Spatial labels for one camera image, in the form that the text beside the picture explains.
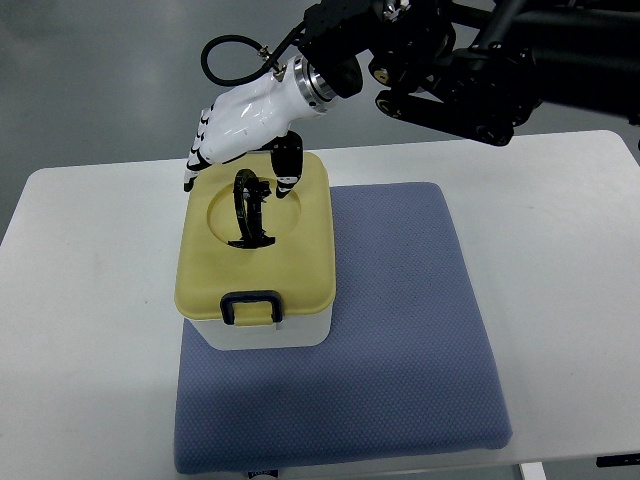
yellow lid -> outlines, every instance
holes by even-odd
[[[191,320],[220,319],[220,300],[230,292],[276,291],[285,315],[312,315],[335,297],[333,217],[327,172],[318,157],[304,154],[302,178],[285,198],[275,196],[268,153],[213,165],[195,182],[182,234],[175,303]],[[233,203],[238,170],[250,168],[274,192],[262,205],[263,228],[275,244],[240,249]],[[236,304],[236,325],[272,323],[267,302]]]

storage box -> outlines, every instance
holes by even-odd
[[[283,199],[271,195],[262,206],[263,228],[275,243],[241,249],[228,242],[241,236],[233,182],[244,168],[275,192],[269,154],[248,154],[200,174],[187,206],[176,307],[220,350],[316,345],[329,333],[336,291],[327,172],[305,153],[293,191]]]

gray floor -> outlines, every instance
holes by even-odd
[[[274,47],[313,3],[3,0],[0,238],[25,181],[38,169],[186,157],[200,110],[225,90],[209,83],[200,71],[203,45],[213,36],[240,33]],[[492,7],[490,0],[465,3]],[[468,45],[472,38],[473,31],[459,30],[459,46]],[[248,73],[258,62],[246,50],[218,60],[221,73],[228,76]],[[366,65],[369,57],[363,54],[361,60]],[[331,115],[296,123],[293,128],[309,149],[454,138],[378,113],[373,99],[379,90],[377,83],[366,78],[362,94],[341,102]],[[619,118],[543,105],[517,133],[595,129],[617,132],[640,159],[640,129]],[[598,470],[595,459],[545,468],[553,480],[640,478],[640,467]],[[512,467],[417,476],[519,478]]]

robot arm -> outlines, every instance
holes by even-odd
[[[370,74],[389,88],[376,99],[380,111],[464,138],[506,145],[542,101],[640,124],[636,0],[496,4],[486,12],[451,0],[322,0],[273,54],[246,37],[212,40],[202,53],[205,74],[235,88],[202,113],[185,190],[203,168],[284,137],[293,120],[322,115],[336,96],[359,93],[356,55],[365,50],[373,53]],[[479,30],[468,48],[453,50],[453,23]],[[207,57],[225,41],[254,46],[265,64],[243,79],[219,79]],[[289,45],[302,55],[280,67]],[[416,95],[422,91],[437,101]],[[287,188],[295,183],[276,175]]]

blue pad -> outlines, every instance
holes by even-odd
[[[437,185],[332,189],[337,296],[320,345],[211,348],[185,321],[181,473],[504,447],[495,361]]]

